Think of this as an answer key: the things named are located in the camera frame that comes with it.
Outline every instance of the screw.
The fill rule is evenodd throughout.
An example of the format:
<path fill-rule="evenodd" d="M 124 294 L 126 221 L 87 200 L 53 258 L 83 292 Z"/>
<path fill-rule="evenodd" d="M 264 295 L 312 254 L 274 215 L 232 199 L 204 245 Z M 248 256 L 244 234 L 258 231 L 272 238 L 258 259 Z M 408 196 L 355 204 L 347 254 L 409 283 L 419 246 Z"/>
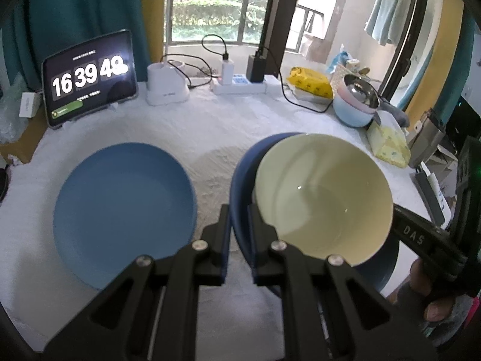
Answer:
<path fill-rule="evenodd" d="M 140 267 L 146 267 L 152 263 L 152 258 L 147 255 L 140 255 L 135 260 L 135 263 Z"/>
<path fill-rule="evenodd" d="M 287 248 L 287 243 L 283 240 L 274 240 L 271 243 L 271 248 L 274 251 L 284 251 Z"/>
<path fill-rule="evenodd" d="M 205 240 L 196 240 L 192 243 L 192 248 L 196 251 L 203 251 L 205 250 L 209 245 Z"/>
<path fill-rule="evenodd" d="M 340 255 L 333 254 L 333 255 L 329 255 L 328 262 L 333 266 L 340 266 L 344 263 L 344 258 L 341 257 Z"/>

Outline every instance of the yellow curtain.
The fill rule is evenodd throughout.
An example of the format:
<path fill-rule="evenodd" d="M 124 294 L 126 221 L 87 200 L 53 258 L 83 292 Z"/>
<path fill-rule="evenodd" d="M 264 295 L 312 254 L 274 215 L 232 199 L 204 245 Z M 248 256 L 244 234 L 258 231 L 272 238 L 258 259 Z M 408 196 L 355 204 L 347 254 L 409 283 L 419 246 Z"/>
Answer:
<path fill-rule="evenodd" d="M 145 31 L 152 62 L 164 54 L 164 0 L 142 0 Z"/>
<path fill-rule="evenodd" d="M 458 47 L 463 9 L 463 0 L 443 0 L 441 21 L 431 61 L 406 110 L 411 121 L 410 129 L 413 129 L 425 111 L 436 104 L 443 90 Z"/>

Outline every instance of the pale yellow bowl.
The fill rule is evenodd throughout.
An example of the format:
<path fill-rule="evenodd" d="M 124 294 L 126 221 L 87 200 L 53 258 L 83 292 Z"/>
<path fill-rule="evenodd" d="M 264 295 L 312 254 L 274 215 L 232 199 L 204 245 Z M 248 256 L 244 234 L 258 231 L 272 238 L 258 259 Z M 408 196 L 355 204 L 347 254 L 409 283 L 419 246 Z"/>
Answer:
<path fill-rule="evenodd" d="M 342 255 L 352 266 L 388 237 L 393 197 L 384 174 L 362 150 L 337 137 L 301 134 L 264 156 L 255 194 L 264 221 L 307 255 Z"/>

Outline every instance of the table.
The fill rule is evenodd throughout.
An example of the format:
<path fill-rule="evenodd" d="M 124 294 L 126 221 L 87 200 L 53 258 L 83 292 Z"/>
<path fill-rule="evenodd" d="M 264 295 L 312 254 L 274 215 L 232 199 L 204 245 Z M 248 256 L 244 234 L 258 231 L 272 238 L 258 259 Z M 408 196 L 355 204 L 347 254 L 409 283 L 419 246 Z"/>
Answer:
<path fill-rule="evenodd" d="M 96 291 L 63 265 L 54 246 L 52 214 L 69 173 L 106 146 L 138 141 L 170 152 L 192 179 L 199 207 L 196 236 L 214 223 L 228 202 L 230 178 L 251 145 L 275 133 L 326 133 L 369 153 L 365 131 L 341 125 L 332 109 L 315 114 L 266 95 L 217 97 L 208 88 L 189 100 L 159 107 L 139 97 L 48 130 L 31 163 L 11 168 L 10 190 L 0 207 L 0 300 L 13 316 L 45 339 L 66 324 Z M 411 179 L 375 159 L 389 182 L 394 201 L 425 218 L 424 203 Z M 388 295 L 408 275 L 416 255 L 401 245 Z M 227 284 L 200 293 L 197 359 L 274 360 L 283 355 L 280 300 L 252 285 L 235 240 Z"/>

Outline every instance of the yellow package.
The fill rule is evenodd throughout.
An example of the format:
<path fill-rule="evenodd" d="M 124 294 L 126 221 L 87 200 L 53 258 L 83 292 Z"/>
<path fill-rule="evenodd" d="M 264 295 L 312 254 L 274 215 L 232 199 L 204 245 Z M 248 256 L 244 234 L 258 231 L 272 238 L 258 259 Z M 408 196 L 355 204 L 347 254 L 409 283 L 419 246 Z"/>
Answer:
<path fill-rule="evenodd" d="M 387 111 L 377 111 L 381 125 L 374 120 L 367 130 L 367 140 L 378 159 L 405 168 L 411 159 L 406 137 L 395 118 Z"/>
<path fill-rule="evenodd" d="M 334 97 L 329 80 L 324 74 L 307 68 L 292 68 L 287 78 L 296 88 L 313 95 L 332 99 Z"/>

